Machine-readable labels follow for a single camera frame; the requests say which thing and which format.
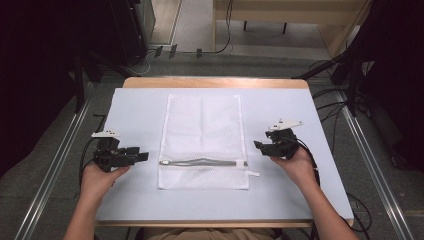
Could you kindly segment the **person's left hand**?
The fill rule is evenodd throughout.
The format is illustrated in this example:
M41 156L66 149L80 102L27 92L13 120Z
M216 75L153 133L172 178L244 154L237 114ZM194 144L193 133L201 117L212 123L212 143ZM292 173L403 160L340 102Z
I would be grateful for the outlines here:
M105 172L96 164L87 165L83 171L80 198L86 202L99 202L114 182L129 170L129 167L120 167Z

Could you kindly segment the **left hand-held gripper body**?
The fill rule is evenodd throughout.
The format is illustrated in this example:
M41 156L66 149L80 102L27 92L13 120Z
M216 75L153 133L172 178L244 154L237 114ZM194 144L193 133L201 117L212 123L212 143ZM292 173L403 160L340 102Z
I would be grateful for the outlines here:
M105 172L110 172L115 167L134 165L137 155L126 155L127 148L120 148L117 134L106 131L93 133L98 139L97 149L94 152L94 162Z

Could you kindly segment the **person's beige pants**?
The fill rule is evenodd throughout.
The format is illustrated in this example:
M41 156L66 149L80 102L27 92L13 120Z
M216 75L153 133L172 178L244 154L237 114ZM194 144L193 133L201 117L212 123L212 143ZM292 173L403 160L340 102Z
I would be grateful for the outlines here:
M144 228L136 240L283 240L283 232L269 228Z

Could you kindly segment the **black metal stand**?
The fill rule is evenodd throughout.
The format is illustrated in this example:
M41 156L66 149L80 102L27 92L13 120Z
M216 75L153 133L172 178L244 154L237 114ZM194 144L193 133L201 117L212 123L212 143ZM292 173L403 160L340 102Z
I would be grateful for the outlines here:
M362 62L355 59L354 54L349 50L339 54L338 56L325 60L322 64L312 68L294 79L307 80L336 65L335 71L332 73L330 80L334 85L341 85L345 80L348 81L346 103L347 108L353 117L356 117L356 92L359 80L363 76Z
M94 51L77 52L73 58L76 113L82 110L83 104L86 102L83 73L86 73L91 82L99 82L102 79L102 72L98 67L99 64L105 65L124 78L140 76L140 73L136 73L129 67L117 65Z

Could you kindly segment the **white mesh laundry bag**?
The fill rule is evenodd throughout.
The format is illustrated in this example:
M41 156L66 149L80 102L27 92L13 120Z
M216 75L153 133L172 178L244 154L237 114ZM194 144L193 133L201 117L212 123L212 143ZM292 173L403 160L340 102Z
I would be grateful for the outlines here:
M158 160L164 190L247 190L241 97L170 95Z

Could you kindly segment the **metal floor rail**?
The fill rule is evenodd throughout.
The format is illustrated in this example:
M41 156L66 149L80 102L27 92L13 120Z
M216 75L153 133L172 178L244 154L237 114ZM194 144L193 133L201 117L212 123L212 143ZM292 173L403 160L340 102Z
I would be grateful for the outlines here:
M415 240L403 210L381 171L358 120L347 107L343 108L343 114L398 240Z
M92 97L96 91L96 83L88 83L84 88L85 102L82 104L78 113L73 115L64 137L54 155L52 162L40 184L34 198L31 200L26 215L17 231L14 240L30 240L37 226L37 223L45 209L48 199L52 193L53 187L57 182L61 169L65 163L68 153L73 145L77 133L84 121Z

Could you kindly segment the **light wooden bench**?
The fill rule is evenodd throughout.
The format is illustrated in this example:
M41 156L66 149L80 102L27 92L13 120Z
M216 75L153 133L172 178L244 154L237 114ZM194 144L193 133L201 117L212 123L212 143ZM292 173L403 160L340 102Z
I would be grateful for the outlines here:
M367 18L373 0L232 0L236 21L316 24L331 58L357 25Z

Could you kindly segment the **person's right hand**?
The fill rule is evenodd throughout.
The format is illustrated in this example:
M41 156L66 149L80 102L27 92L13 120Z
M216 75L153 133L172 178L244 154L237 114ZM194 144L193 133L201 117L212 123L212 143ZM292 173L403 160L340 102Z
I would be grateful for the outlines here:
M304 149L299 148L289 160L279 157L271 157L271 160L280 166L301 190L318 186L311 157Z

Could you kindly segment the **black curtain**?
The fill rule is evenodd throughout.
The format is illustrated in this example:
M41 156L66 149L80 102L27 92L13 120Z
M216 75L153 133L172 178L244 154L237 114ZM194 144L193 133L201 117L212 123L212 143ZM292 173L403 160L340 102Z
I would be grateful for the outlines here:
M66 0L0 0L0 176L75 94Z
M359 91L393 164L424 173L424 0L373 0L352 46L372 63Z

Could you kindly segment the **black cabinet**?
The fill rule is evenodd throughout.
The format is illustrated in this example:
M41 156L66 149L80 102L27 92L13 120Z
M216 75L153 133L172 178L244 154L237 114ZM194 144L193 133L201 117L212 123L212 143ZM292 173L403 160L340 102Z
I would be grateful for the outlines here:
M152 0L109 0L118 30L121 60L131 66L147 54L156 18Z

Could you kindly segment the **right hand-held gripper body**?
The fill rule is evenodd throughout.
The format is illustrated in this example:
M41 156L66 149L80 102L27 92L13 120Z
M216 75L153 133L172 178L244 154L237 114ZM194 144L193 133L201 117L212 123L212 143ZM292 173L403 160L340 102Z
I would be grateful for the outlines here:
M266 148L273 149L274 156L290 159L299 148L297 136L292 128L301 126L300 120L283 120L280 119L277 123L271 125L269 130L265 132L267 138L271 140Z

